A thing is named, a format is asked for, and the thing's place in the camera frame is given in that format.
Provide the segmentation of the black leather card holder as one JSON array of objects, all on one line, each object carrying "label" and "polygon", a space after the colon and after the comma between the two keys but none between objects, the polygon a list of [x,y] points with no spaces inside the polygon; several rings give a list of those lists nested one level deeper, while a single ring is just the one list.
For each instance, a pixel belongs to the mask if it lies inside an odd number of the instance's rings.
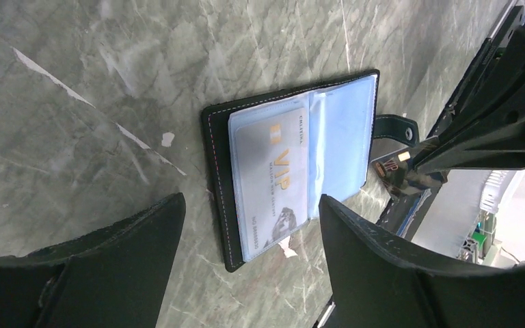
[{"label": "black leather card holder", "polygon": [[377,114],[379,75],[355,72],[202,110],[228,272],[316,218],[323,194],[343,201],[358,193],[375,139],[416,145],[415,121]]}]

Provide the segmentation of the silver credit card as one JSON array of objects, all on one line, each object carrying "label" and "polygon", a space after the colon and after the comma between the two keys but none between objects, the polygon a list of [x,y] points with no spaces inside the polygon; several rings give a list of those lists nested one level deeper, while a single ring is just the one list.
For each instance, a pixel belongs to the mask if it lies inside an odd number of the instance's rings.
[{"label": "silver credit card", "polygon": [[308,112],[291,105],[233,133],[237,217],[246,262],[308,219]]}]

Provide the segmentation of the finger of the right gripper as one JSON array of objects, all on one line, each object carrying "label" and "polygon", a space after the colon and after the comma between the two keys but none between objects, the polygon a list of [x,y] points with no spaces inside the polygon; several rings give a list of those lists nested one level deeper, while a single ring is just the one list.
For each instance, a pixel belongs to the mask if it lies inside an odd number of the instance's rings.
[{"label": "finger of the right gripper", "polygon": [[525,25],[513,35],[483,88],[414,168],[525,169]]}]

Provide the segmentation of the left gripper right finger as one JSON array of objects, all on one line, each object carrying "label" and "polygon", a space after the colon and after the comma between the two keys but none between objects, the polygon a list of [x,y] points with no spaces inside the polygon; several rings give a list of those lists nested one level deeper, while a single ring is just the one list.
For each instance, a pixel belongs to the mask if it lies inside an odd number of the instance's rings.
[{"label": "left gripper right finger", "polygon": [[328,195],[319,210],[342,327],[525,327],[525,265],[499,269],[444,256]]}]

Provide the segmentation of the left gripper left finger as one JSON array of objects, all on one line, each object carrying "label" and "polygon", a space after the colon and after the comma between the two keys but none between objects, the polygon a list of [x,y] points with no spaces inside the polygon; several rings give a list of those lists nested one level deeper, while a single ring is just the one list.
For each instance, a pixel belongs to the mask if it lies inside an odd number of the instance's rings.
[{"label": "left gripper left finger", "polygon": [[0,257],[0,327],[154,327],[185,220],[182,193],[23,257]]}]

